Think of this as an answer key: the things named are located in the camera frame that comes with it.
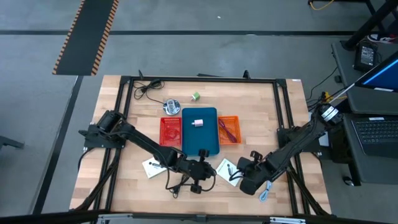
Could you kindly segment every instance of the white sticker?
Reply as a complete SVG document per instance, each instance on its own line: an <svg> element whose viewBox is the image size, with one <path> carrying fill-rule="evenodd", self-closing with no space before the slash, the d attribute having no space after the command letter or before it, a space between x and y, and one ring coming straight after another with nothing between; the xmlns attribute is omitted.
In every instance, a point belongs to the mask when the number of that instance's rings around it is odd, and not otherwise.
<svg viewBox="0 0 398 224"><path fill-rule="evenodd" d="M166 170L166 168L162 167L159 162L155 158L150 158L147 161L142 162L144 166L145 173L148 178L154 177L157 174Z"/></svg>
<svg viewBox="0 0 398 224"><path fill-rule="evenodd" d="M234 174L236 171L238 171L236 165L234 165L227 159L223 159L223 161L221 161L221 164L217 168L217 174L220 175L220 177L222 177L228 183L232 184L232 186L234 187L236 187L240 178L229 181L229 177L231 177L231 174ZM234 177L238 177L240 175L242 175L242 173L238 172L237 174L235 174Z"/></svg>
<svg viewBox="0 0 398 224"><path fill-rule="evenodd" d="M375 88L375 90L380 90L380 91L393 91L393 90L385 89L385 88Z"/></svg>
<svg viewBox="0 0 398 224"><path fill-rule="evenodd" d="M337 109L334 109L324 120L328 122L330 119L332 119L336 114L338 113Z"/></svg>
<svg viewBox="0 0 398 224"><path fill-rule="evenodd" d="M322 118L326 118L332 111L335 109L334 107L330 106L323 114Z"/></svg>
<svg viewBox="0 0 398 224"><path fill-rule="evenodd" d="M370 121L384 121L384 118L369 118Z"/></svg>

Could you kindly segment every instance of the orange plastic basket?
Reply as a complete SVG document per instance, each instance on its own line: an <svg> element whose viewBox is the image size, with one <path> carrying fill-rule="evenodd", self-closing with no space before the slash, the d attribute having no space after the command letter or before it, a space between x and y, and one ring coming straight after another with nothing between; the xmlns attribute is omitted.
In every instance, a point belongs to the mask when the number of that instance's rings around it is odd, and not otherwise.
<svg viewBox="0 0 398 224"><path fill-rule="evenodd" d="M161 146L181 146L181 118L161 118L160 119L160 139Z"/></svg>
<svg viewBox="0 0 398 224"><path fill-rule="evenodd" d="M218 119L222 120L226 129L235 136L237 142L231 142L226 131L218 124L218 139L221 145L234 145L242 144L241 128L239 127L238 116L219 116Z"/></svg>

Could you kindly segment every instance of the white paper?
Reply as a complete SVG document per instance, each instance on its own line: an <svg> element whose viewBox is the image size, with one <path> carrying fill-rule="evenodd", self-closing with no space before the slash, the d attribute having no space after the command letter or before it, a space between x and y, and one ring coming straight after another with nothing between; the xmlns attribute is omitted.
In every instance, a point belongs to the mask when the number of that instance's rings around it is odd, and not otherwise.
<svg viewBox="0 0 398 224"><path fill-rule="evenodd" d="M150 158L147 161L142 162L144 166L145 173L147 174L148 178L154 177L157 174L166 170L166 168L161 167L159 162L155 158Z"/></svg>
<svg viewBox="0 0 398 224"><path fill-rule="evenodd" d="M240 178L234 179L232 181L229 181L230 174L229 173L235 173L237 171L236 165L234 165L232 162L230 162L227 159L223 159L221 161L221 164L217 168L217 174L222 177L224 180L226 180L228 183L232 184L232 186L236 187L238 184ZM242 175L242 173L237 173L235 174L235 177Z"/></svg>

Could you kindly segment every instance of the laptop keyboard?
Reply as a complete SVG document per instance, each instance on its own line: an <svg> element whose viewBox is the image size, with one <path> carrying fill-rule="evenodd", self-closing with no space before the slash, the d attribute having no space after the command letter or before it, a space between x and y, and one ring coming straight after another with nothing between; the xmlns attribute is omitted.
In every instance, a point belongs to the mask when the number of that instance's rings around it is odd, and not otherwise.
<svg viewBox="0 0 398 224"><path fill-rule="evenodd" d="M398 142L398 119L384 121L354 121L362 144Z"/></svg>

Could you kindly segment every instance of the concrete floor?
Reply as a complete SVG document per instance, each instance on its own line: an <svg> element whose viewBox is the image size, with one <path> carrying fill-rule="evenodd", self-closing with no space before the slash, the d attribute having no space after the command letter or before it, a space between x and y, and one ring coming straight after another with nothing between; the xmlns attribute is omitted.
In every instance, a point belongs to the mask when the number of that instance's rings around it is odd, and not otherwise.
<svg viewBox="0 0 398 224"><path fill-rule="evenodd" d="M79 0L0 0L0 29L69 29ZM356 30L369 17L365 4L334 2L312 11L307 0L123 0L113 30ZM344 37L111 36L95 77L85 77L44 212L67 211L81 155L79 129L91 121L104 74L301 78L308 97L336 67L330 44ZM75 77L51 71L64 36L0 35L0 135L24 141L0 152L0 216L31 211ZM341 88L333 79L314 90ZM339 217L396 222L398 186L341 181L345 166L325 161L332 212ZM153 220L139 220L154 223Z"/></svg>

